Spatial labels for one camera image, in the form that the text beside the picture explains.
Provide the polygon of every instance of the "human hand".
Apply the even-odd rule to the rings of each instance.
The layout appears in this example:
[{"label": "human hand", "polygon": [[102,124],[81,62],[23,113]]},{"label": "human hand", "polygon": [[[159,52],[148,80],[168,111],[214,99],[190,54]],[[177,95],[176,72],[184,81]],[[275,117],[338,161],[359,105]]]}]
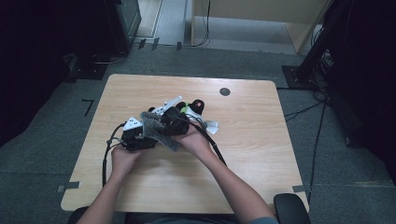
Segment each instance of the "human hand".
[{"label": "human hand", "polygon": [[204,160],[207,155],[213,154],[209,142],[206,138],[190,125],[189,130],[184,135],[172,136],[172,138],[179,142],[192,155],[197,157],[200,161]]},{"label": "human hand", "polygon": [[134,164],[141,155],[145,154],[148,150],[128,151],[122,145],[117,145],[111,152],[112,171],[111,177],[116,177],[119,180],[128,175],[134,167]]}]

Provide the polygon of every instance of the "person's left hand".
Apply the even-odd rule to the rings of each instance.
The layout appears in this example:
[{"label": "person's left hand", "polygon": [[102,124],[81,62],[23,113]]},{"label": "person's left hand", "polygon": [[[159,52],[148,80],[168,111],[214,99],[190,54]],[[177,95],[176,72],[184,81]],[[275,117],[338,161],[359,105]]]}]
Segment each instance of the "person's left hand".
[{"label": "person's left hand", "polygon": [[116,177],[123,180],[125,176],[132,170],[134,164],[141,155],[146,153],[148,150],[137,150],[128,151],[123,148],[122,145],[117,145],[111,152],[111,161],[113,164],[113,170],[111,171],[110,177]]}]

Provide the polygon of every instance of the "floor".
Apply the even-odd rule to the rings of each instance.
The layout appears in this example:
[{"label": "floor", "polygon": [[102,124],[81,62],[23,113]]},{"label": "floor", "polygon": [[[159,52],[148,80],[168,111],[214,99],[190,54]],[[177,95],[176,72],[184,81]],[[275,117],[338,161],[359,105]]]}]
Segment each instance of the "floor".
[{"label": "floor", "polygon": [[[192,20],[195,20],[193,45],[205,37],[206,20],[191,17],[191,0],[140,0],[139,6],[142,23],[136,40],[147,39],[147,43],[152,43],[154,38],[160,38],[159,44],[181,42],[183,46],[190,46]],[[296,54],[283,22],[209,18],[208,24],[209,39],[203,48]],[[301,54],[307,54],[310,42],[307,41]]]}]

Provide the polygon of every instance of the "light wood tabletop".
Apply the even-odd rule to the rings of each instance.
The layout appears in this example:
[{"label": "light wood tabletop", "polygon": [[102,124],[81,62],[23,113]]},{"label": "light wood tabletop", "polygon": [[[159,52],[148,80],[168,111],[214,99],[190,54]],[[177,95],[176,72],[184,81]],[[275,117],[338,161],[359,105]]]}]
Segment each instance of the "light wood tabletop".
[{"label": "light wood tabletop", "polygon": [[[220,89],[231,94],[223,96]],[[201,77],[112,75],[108,79],[91,127],[79,154],[62,209],[88,206],[102,188],[102,160],[106,140],[129,117],[181,95],[181,101],[205,102],[204,119],[219,122],[211,135],[228,167],[273,207],[274,196],[301,186],[293,148],[271,81]],[[121,137],[120,129],[116,136]],[[111,155],[107,158],[107,178]],[[308,209],[303,192],[296,193]],[[184,148],[174,152],[161,144],[150,149],[128,175],[117,211],[229,214],[231,207],[216,180]]]}]

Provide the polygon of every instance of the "forearm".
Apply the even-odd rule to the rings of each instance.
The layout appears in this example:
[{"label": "forearm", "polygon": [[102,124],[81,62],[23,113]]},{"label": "forearm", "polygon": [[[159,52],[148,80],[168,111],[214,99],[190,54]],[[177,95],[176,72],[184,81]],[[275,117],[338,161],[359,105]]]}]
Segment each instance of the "forearm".
[{"label": "forearm", "polygon": [[78,221],[80,223],[111,223],[120,193],[122,179],[110,177],[99,195],[85,212],[84,216]]},{"label": "forearm", "polygon": [[218,182],[239,221],[248,223],[259,217],[274,217],[262,196],[225,166],[215,154],[206,154],[200,161]]}]

